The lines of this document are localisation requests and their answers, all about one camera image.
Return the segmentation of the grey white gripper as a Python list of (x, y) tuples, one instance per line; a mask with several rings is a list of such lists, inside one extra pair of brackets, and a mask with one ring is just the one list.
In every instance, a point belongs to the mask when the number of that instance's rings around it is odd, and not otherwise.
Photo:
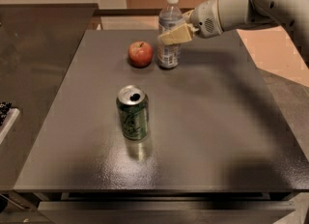
[(183, 14), (185, 22), (171, 29), (159, 26), (157, 41), (163, 45), (186, 43), (193, 40), (194, 34), (207, 39), (223, 33), (219, 18), (218, 0), (209, 0)]

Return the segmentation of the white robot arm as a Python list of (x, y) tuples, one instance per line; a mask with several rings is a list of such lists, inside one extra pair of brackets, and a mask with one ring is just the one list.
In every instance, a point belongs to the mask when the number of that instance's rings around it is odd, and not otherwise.
[(183, 16), (180, 24), (158, 36), (160, 42), (171, 45), (235, 29), (280, 26), (302, 60), (309, 62), (309, 0), (208, 0)]

